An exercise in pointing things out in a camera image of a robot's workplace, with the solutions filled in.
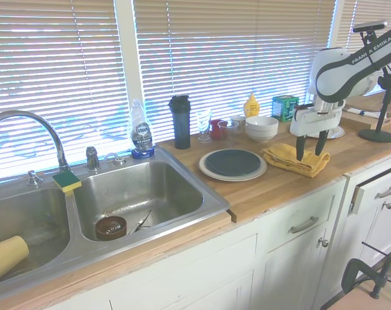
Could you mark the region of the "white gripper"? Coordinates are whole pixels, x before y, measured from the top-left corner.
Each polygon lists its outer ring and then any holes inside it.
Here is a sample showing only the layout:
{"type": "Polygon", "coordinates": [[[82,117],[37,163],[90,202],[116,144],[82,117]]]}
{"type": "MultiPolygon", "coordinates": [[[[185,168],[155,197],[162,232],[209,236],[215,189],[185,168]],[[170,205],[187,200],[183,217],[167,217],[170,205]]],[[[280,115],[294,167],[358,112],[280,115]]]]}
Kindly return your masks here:
{"type": "Polygon", "coordinates": [[[291,121],[290,133],[297,136],[296,158],[301,161],[304,156],[306,136],[319,133],[315,147],[315,155],[320,156],[328,137],[328,130],[336,128],[341,119],[341,110],[332,110],[327,114],[319,114],[313,109],[296,110],[291,121]]]}

